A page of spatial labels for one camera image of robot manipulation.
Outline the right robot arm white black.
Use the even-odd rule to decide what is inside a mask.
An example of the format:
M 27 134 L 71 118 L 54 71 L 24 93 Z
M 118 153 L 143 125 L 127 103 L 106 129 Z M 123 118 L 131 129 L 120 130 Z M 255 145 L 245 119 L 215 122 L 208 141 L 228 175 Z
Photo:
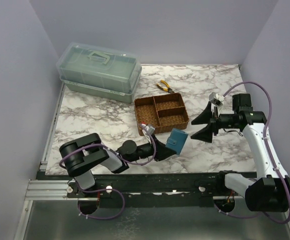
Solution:
M 282 167 L 272 144 L 268 119 L 262 111 L 255 111 L 251 96 L 239 93 L 232 96 L 232 113 L 218 112 L 224 105 L 224 96 L 209 95 L 203 112 L 192 120 L 192 125 L 205 127 L 191 139 L 211 143 L 219 130 L 240 130 L 247 140 L 256 167 L 256 180 L 240 173 L 226 171 L 221 174 L 221 185 L 245 199 L 252 212 L 286 212 L 290 210 L 290 177 Z

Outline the blue leather card holder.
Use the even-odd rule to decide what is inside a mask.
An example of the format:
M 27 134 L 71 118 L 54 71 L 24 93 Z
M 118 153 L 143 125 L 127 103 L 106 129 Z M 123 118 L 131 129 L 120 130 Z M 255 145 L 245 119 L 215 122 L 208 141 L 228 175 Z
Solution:
M 180 155 L 182 152 L 182 149 L 185 145 L 185 142 L 188 138 L 188 133 L 186 133 L 183 130 L 173 128 L 165 146 L 173 151 L 176 152 L 176 155 Z

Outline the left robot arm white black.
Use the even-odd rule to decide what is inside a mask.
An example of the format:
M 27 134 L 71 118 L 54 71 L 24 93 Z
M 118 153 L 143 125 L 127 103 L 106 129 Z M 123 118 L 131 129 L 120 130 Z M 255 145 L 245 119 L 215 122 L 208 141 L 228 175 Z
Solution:
M 149 142 L 137 145 L 133 140 L 126 140 L 116 151 L 106 147 L 97 133 L 92 133 L 64 143 L 59 152 L 62 160 L 59 166 L 67 170 L 81 189 L 90 190 L 95 184 L 92 168 L 101 165 L 111 173 L 119 174 L 138 165 L 137 161 L 148 159 L 159 162 L 173 155 L 179 155 L 181 149 L 176 141 L 160 142 L 154 134 Z

